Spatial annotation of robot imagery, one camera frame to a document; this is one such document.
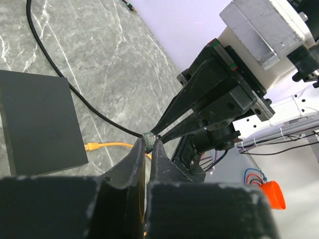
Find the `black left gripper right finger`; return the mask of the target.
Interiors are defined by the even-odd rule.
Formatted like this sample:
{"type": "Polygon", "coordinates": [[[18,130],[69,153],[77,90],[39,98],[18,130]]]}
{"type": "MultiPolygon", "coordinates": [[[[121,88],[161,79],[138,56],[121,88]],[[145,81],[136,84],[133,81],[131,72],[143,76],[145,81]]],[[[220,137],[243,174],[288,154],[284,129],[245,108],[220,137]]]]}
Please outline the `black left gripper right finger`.
{"type": "Polygon", "coordinates": [[[147,186],[149,239],[277,239],[270,204],[256,186],[194,183],[155,142],[147,186]]]}

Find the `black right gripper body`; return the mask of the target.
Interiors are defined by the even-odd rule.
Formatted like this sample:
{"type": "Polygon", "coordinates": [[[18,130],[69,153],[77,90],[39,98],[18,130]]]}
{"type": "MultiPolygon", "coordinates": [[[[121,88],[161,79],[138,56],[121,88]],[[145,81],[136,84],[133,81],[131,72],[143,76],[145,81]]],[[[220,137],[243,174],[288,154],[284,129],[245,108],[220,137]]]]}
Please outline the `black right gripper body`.
{"type": "MultiPolygon", "coordinates": [[[[209,58],[221,58],[227,64],[232,61],[236,63],[237,70],[231,73],[230,78],[227,79],[234,83],[231,90],[242,88],[246,92],[253,91],[257,94],[257,102],[248,112],[236,117],[230,125],[218,128],[213,128],[210,125],[181,138],[172,160],[178,165],[182,165],[183,169],[187,170],[193,178],[202,178],[202,174],[211,170],[239,141],[240,132],[233,125],[235,120],[252,115],[257,115],[260,120],[268,120],[275,113],[270,106],[271,100],[264,98],[265,88],[231,46],[223,47],[217,39],[214,39],[202,49],[192,65],[199,65],[209,58]]],[[[183,86],[189,80],[189,77],[183,76],[182,73],[177,78],[183,86]]]]}

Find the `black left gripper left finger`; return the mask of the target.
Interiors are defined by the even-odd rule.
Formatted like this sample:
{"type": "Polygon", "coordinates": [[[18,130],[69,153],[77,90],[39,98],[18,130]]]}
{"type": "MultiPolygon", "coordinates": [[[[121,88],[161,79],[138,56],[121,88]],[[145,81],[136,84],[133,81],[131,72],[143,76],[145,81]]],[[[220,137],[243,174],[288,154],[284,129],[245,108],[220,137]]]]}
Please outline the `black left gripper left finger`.
{"type": "Polygon", "coordinates": [[[17,176],[0,181],[3,239],[141,239],[145,144],[101,176],[17,176]]]}

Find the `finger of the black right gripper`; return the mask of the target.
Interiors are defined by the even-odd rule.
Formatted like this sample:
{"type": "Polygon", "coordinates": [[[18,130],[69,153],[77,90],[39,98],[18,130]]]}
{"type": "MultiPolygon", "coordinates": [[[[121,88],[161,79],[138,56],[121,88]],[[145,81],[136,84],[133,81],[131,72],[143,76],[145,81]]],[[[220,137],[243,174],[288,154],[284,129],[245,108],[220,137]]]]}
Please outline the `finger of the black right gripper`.
{"type": "Polygon", "coordinates": [[[152,133],[162,132],[189,109],[198,112],[230,91],[234,83],[227,79],[237,68],[233,61],[227,64],[221,58],[209,58],[185,70],[182,75],[188,76],[189,80],[172,99],[152,133]]]}
{"type": "Polygon", "coordinates": [[[256,102],[256,93],[235,88],[204,109],[183,119],[160,139],[163,143],[166,143],[181,136],[195,133],[210,125],[213,128],[230,125],[236,117],[248,112],[256,102]]]}

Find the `black network switch box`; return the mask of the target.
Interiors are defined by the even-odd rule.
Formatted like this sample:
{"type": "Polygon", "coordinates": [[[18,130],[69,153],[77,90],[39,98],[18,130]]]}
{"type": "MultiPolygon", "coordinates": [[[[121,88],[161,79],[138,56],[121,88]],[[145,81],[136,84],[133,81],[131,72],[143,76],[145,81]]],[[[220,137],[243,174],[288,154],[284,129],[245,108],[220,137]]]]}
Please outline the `black network switch box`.
{"type": "Polygon", "coordinates": [[[12,176],[88,163],[66,78],[2,70],[0,115],[12,176]]]}

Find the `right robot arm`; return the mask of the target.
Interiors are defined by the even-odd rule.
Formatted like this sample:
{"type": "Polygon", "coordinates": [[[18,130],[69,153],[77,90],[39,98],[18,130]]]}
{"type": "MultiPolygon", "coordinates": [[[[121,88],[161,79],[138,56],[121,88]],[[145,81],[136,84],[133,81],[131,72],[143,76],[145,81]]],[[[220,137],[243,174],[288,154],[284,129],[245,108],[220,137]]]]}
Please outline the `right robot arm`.
{"type": "Polygon", "coordinates": [[[319,3],[316,0],[233,0],[220,13],[226,28],[178,75],[181,91],[156,126],[155,142],[179,138],[172,158],[187,178],[202,181],[236,143],[268,127],[319,113],[319,3]]]}

